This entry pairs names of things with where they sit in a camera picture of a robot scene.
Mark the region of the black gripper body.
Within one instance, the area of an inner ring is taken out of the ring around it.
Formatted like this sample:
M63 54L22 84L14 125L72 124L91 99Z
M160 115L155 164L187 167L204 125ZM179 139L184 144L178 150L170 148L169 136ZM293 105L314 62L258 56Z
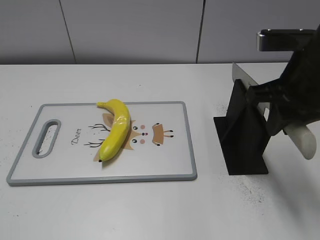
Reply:
M300 51L295 51L280 76L283 111L288 123L309 124L320 119L320 29Z

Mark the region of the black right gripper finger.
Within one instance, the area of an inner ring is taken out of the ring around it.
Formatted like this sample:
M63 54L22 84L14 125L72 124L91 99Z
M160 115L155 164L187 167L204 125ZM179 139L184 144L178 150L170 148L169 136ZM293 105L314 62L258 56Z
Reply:
M292 103L267 102L269 109L265 127L270 136L275 136L295 118L295 107Z

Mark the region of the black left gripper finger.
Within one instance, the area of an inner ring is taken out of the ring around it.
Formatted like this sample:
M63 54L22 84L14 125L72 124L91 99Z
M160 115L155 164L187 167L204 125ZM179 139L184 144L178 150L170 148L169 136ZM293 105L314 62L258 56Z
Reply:
M246 92L248 103L288 103L290 97L280 78L267 83L251 85Z

